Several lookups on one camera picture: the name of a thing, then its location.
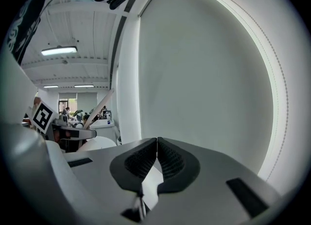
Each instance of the white ceiling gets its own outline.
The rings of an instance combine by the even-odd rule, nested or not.
[[[93,84],[108,89],[109,47],[118,12],[111,11],[107,3],[53,0],[41,16],[21,67],[38,88]],[[57,46],[76,46],[78,52],[41,54]]]

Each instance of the ceiling beam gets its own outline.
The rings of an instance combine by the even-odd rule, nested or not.
[[[51,84],[76,84],[76,85],[84,85],[84,84],[95,84],[95,83],[108,83],[107,78],[96,78],[96,77],[61,77],[61,78],[53,78],[53,79],[40,79],[40,80],[32,80],[35,85],[51,85]]]
[[[126,17],[128,16],[128,12],[124,12],[119,9],[111,10],[109,4],[106,2],[76,1],[55,4],[47,7],[47,12],[49,15],[74,11],[104,12]]]
[[[66,64],[64,61],[67,61],[68,64],[93,64],[93,65],[106,65],[108,66],[107,59],[90,59],[90,58],[63,58],[63,59],[50,59],[44,61],[37,61],[37,62],[30,62],[26,64],[22,64],[22,69],[33,69],[37,67],[44,67],[50,65],[59,65],[59,64]]]

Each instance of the ceiling light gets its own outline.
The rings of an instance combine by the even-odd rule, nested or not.
[[[69,47],[57,47],[52,49],[47,49],[41,51],[42,55],[55,55],[55,54],[65,54],[65,53],[77,53],[77,47],[69,46]]]
[[[94,87],[94,85],[75,85],[74,87]]]
[[[45,88],[56,88],[58,86],[57,85],[53,85],[53,86],[43,86],[43,87],[45,87]]]

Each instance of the black slot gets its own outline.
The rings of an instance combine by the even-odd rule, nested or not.
[[[240,178],[228,180],[226,183],[252,218],[268,208]]]
[[[80,165],[85,165],[85,164],[88,164],[90,162],[93,162],[93,160],[90,158],[82,158],[82,159],[78,159],[75,161],[68,162],[68,164],[72,168],[72,167],[76,167],[76,166],[80,166]]]

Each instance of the fluorescent light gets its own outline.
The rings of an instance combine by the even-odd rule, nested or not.
[[[56,88],[58,86],[57,85],[53,85],[53,86],[43,86],[43,87],[45,87],[45,88]]]
[[[74,87],[94,87],[94,85],[75,85]]]
[[[55,55],[55,54],[65,54],[65,53],[77,53],[77,47],[58,47],[41,51],[42,55]]]

